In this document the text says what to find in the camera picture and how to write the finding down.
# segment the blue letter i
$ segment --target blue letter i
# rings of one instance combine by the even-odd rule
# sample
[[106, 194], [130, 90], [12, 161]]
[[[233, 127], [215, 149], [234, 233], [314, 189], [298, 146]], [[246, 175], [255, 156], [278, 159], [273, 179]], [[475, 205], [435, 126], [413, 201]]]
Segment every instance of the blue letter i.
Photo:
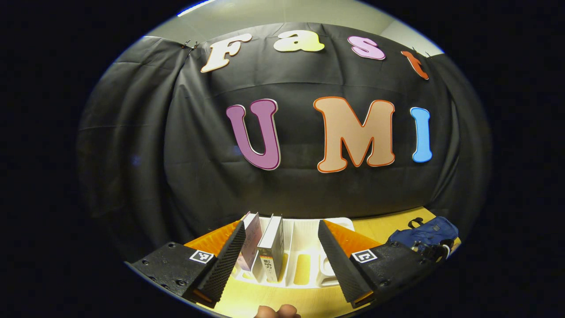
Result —
[[412, 155], [415, 162], [426, 162], [432, 158], [429, 148], [429, 111], [413, 107], [410, 114], [416, 120], [416, 152]]

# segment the finger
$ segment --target finger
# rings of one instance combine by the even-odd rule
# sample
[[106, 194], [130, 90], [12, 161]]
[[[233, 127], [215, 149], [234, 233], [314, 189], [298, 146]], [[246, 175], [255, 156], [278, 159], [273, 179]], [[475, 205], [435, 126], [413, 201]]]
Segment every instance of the finger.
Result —
[[280, 318], [294, 318], [296, 312], [297, 312], [296, 307], [289, 304], [282, 305], [278, 311]]
[[255, 318], [279, 318], [279, 314], [271, 307], [259, 306]]

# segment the orange letter m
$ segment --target orange letter m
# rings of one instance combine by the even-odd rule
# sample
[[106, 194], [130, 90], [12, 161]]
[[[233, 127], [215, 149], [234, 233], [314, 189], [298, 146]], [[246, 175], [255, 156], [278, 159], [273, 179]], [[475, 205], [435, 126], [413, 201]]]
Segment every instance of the orange letter m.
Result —
[[341, 143], [355, 167], [363, 162], [369, 146], [372, 152], [367, 165], [386, 166], [394, 162], [392, 152], [392, 114], [394, 105], [376, 100], [369, 106], [367, 118], [361, 124], [349, 103], [341, 97], [322, 97], [314, 101], [314, 108], [324, 116], [324, 159], [318, 163], [323, 173], [338, 172], [347, 167], [342, 157]]

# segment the backpack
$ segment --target backpack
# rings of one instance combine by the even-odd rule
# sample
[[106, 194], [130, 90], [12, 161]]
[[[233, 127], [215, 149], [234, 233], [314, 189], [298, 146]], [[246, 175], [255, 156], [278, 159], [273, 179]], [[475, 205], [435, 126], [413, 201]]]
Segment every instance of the backpack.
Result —
[[[388, 241], [397, 241], [423, 255], [435, 250], [435, 248], [431, 247], [446, 245], [448, 247], [447, 255], [449, 255], [449, 249], [453, 247], [455, 239], [459, 236], [457, 227], [441, 216], [435, 217], [425, 224], [422, 221], [424, 219], [421, 217], [411, 220], [408, 222], [410, 230], [396, 230], [389, 237]], [[414, 227], [413, 222], [418, 223], [420, 226]]]

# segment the white book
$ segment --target white book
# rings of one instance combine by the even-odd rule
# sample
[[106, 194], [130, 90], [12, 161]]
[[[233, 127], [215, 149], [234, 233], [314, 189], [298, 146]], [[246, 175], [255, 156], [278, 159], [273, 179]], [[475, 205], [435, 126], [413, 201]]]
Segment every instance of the white book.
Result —
[[245, 241], [241, 247], [240, 255], [237, 263], [243, 270], [251, 270], [255, 255], [257, 254], [257, 244], [261, 240], [261, 224], [259, 222], [259, 213], [247, 214], [244, 219]]
[[257, 249], [267, 281], [278, 282], [284, 257], [283, 217], [271, 215]]

